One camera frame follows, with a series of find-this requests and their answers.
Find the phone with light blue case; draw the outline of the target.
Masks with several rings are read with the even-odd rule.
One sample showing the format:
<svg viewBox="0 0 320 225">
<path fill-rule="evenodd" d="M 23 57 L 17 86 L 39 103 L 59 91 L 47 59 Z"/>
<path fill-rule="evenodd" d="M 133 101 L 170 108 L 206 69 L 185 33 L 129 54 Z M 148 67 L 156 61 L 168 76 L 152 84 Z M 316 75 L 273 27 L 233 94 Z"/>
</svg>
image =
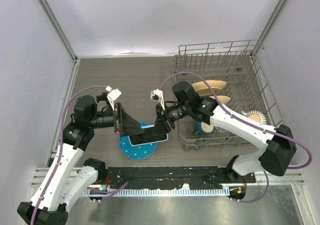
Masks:
<svg viewBox="0 0 320 225">
<path fill-rule="evenodd" d="M 152 144 L 164 142 L 168 139 L 166 132 L 154 131 L 155 125 L 142 126 L 143 133 L 129 136 L 129 141 L 132 146 Z"/>
</svg>

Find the black phone stand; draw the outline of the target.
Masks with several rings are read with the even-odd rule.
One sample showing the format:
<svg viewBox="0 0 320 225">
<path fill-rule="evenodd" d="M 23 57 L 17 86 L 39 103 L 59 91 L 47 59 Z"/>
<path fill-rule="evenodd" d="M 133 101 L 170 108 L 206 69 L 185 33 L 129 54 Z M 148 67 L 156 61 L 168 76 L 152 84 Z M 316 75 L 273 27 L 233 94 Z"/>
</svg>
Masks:
<svg viewBox="0 0 320 225">
<path fill-rule="evenodd" d="M 108 99 L 108 92 L 102 92 L 100 95 L 97 95 L 95 97 L 95 100 L 97 103 L 99 102 L 105 102 L 107 105 L 109 104 L 109 99 Z"/>
</svg>

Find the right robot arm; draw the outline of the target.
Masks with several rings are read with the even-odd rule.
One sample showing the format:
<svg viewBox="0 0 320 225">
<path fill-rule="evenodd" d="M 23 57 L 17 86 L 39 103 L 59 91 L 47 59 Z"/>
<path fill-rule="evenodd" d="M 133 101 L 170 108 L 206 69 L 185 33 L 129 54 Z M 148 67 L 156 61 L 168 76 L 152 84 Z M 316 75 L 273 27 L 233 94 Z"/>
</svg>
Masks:
<svg viewBox="0 0 320 225">
<path fill-rule="evenodd" d="M 200 97 L 193 86 L 186 81 L 176 83 L 172 91 L 177 101 L 165 106 L 163 92 L 150 92 L 150 99 L 159 102 L 156 106 L 157 119 L 151 137 L 159 139 L 174 129 L 174 123 L 186 116 L 215 128 L 221 128 L 250 142 L 257 151 L 247 155 L 235 155 L 219 175 L 225 181 L 236 183 L 247 174 L 267 171 L 282 177 L 297 151 L 292 141 L 291 129 L 285 125 L 276 128 L 241 115 L 216 98 Z"/>
</svg>

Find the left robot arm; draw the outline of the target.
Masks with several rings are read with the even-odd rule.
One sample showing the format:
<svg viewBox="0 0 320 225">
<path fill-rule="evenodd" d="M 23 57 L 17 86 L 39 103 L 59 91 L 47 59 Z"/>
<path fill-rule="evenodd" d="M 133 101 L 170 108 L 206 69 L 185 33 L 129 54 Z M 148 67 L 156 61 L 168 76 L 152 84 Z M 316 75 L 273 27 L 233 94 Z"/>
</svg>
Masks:
<svg viewBox="0 0 320 225">
<path fill-rule="evenodd" d="M 41 185 L 29 202 L 21 202 L 17 213 L 28 225 L 64 225 L 83 192 L 93 183 L 100 185 L 107 177 L 106 164 L 89 158 L 72 181 L 73 168 L 94 137 L 95 129 L 114 128 L 121 136 L 144 132 L 138 121 L 129 116 L 121 104 L 98 110 L 96 98 L 84 95 L 76 100 L 71 122 L 60 131 L 60 144 Z"/>
</svg>

